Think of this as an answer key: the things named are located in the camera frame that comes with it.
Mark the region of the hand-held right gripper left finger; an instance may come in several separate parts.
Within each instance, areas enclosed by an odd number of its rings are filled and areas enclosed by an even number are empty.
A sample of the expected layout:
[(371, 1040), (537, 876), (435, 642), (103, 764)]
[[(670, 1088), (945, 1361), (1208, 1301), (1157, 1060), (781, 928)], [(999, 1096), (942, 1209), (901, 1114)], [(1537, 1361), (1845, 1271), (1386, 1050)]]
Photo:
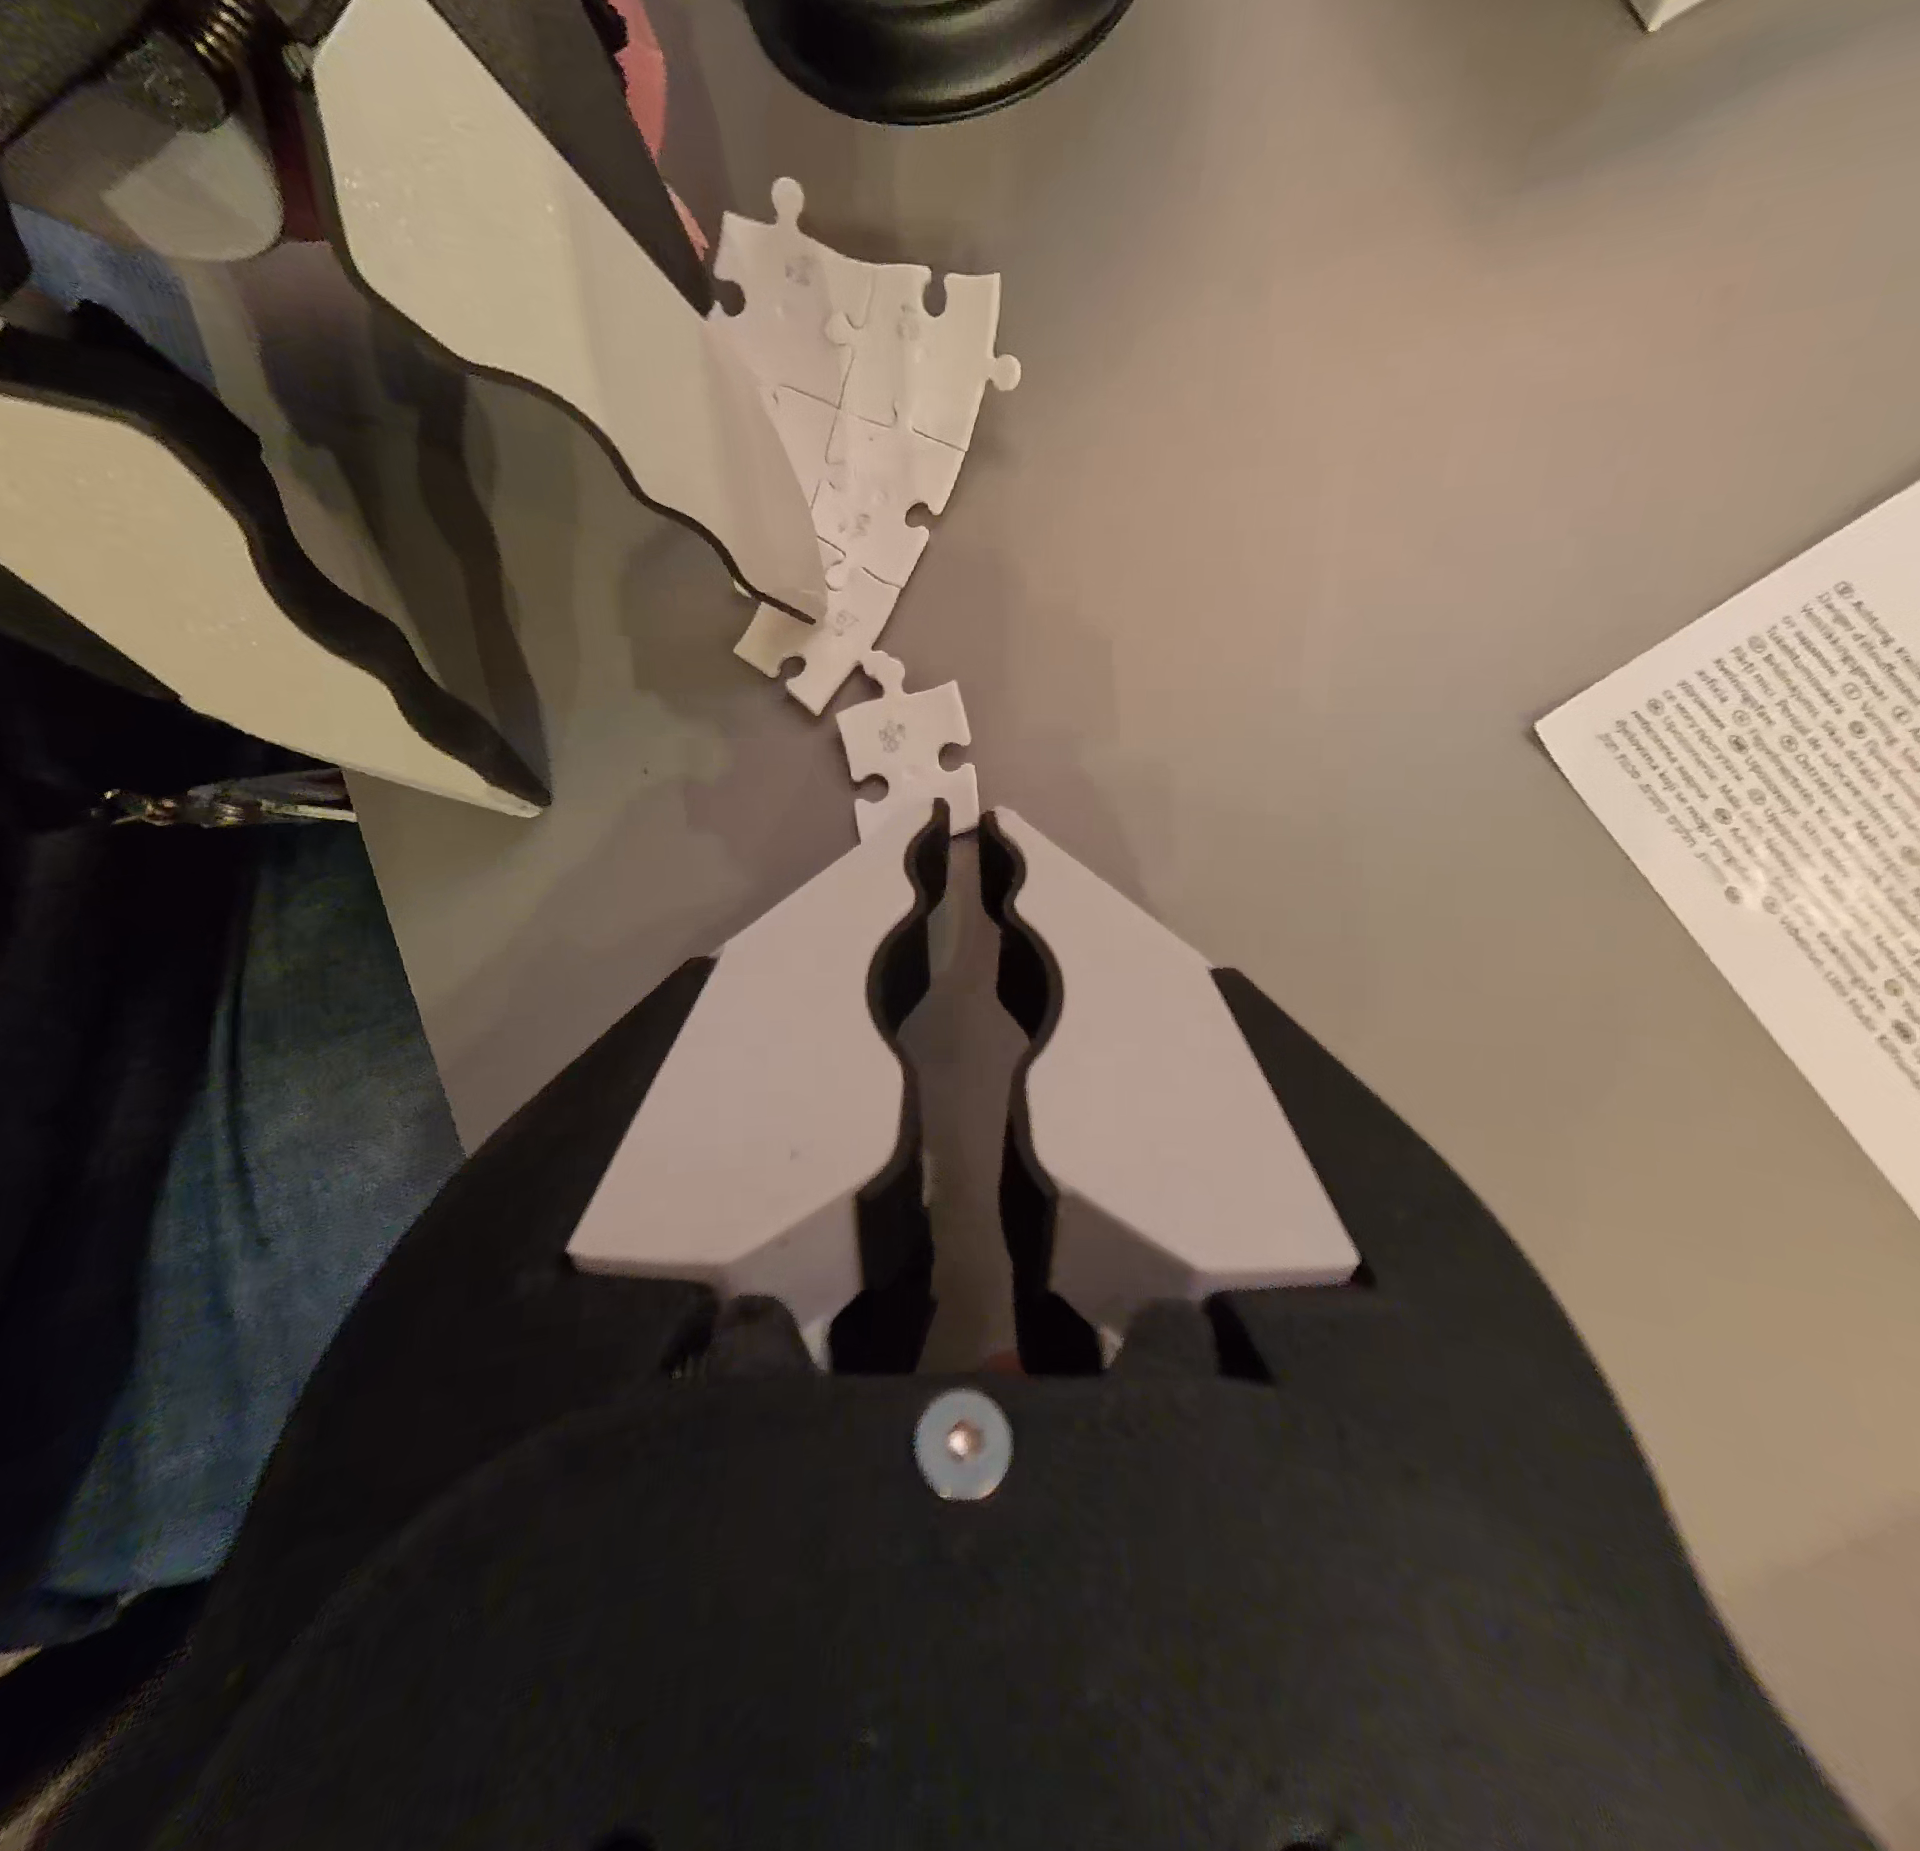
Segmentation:
[(949, 852), (949, 808), (905, 808), (698, 964), (576, 1269), (775, 1299), (829, 1369), (918, 1367), (935, 1237), (901, 1028), (933, 984)]

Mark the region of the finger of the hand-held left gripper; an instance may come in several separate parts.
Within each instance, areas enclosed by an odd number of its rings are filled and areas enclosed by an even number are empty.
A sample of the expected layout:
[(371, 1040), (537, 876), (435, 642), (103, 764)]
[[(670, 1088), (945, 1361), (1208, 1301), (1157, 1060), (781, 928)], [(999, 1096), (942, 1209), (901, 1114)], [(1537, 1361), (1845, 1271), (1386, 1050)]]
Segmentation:
[(735, 582), (812, 620), (825, 570), (758, 386), (430, 0), (348, 0), (309, 84), (342, 262), (469, 370), (556, 402)]
[(192, 712), (472, 808), (552, 800), (310, 558), (253, 428), (129, 326), (4, 328), (2, 560)]

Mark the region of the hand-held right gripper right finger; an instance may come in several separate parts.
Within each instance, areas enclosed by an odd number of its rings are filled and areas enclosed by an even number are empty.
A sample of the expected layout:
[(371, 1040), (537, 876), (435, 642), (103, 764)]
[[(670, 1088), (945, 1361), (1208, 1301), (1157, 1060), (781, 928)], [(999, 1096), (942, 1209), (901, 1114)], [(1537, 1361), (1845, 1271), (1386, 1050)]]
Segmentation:
[(1213, 962), (1010, 808), (980, 822), (979, 880), (1025, 1034), (999, 1182), (1020, 1365), (1097, 1375), (1154, 1303), (1352, 1283)]

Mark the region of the white puzzle piece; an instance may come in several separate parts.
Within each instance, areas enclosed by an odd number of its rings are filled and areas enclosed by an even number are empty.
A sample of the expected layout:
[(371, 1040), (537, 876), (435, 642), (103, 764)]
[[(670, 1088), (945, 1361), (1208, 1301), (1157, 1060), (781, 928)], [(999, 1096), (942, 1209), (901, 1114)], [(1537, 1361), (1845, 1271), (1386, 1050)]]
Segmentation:
[(971, 836), (982, 816), (979, 774), (971, 760), (946, 764), (949, 752), (973, 746), (960, 684), (913, 690), (901, 660), (879, 648), (863, 656), (860, 670), (877, 686), (877, 698), (834, 720), (850, 782), (880, 786), (877, 800), (855, 802), (859, 842), (877, 840), (908, 812), (927, 822), (935, 804), (946, 808), (952, 836)]

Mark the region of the joined white puzzle pieces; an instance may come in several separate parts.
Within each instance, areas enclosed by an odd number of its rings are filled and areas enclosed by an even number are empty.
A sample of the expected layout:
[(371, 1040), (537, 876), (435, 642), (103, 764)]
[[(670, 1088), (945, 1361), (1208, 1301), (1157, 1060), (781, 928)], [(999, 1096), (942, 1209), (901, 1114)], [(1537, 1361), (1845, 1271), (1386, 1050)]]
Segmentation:
[(825, 608), (761, 606), (735, 654), (823, 716), (877, 652), (975, 444), (985, 400), (1013, 392), (999, 274), (838, 252), (804, 226), (804, 186), (770, 214), (730, 212), (713, 256), (710, 326), (757, 388), (823, 560)]

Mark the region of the black ball stand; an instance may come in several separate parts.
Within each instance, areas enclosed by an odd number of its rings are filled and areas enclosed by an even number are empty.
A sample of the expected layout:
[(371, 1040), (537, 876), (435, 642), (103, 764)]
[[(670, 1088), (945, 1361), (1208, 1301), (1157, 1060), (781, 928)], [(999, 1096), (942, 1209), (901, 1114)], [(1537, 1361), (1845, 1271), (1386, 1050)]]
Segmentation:
[(781, 74), (825, 108), (950, 126), (1062, 80), (1136, 0), (741, 0)]

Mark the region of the person's left hand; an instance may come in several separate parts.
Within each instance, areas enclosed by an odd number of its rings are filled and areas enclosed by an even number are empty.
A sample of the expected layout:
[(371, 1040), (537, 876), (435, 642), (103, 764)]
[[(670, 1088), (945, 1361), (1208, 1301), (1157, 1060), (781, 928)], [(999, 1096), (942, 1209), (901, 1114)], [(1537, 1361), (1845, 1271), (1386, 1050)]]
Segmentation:
[(660, 164), (668, 120), (668, 74), (645, 0), (583, 0), (620, 80), (635, 130)]

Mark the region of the person's leg in blue jeans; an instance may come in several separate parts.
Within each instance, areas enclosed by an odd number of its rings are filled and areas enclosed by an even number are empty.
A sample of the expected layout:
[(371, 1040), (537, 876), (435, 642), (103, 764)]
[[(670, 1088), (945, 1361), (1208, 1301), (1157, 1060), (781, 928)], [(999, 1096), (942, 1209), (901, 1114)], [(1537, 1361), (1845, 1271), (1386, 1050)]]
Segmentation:
[[(4, 640), (241, 734), (256, 778), (322, 768), (182, 706), (4, 572)], [(132, 1367), (36, 1597), (95, 1635), (229, 1557), (276, 1437), (395, 1241), (462, 1160), (358, 826), (281, 826), (156, 1202)]]

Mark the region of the white instruction sheet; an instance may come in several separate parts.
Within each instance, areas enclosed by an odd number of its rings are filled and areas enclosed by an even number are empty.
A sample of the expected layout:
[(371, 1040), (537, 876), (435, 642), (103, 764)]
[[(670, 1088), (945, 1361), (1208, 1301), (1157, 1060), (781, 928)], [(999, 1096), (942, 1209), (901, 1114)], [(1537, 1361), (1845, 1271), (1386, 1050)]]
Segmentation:
[(1549, 712), (1535, 736), (1919, 1207), (1919, 488)]

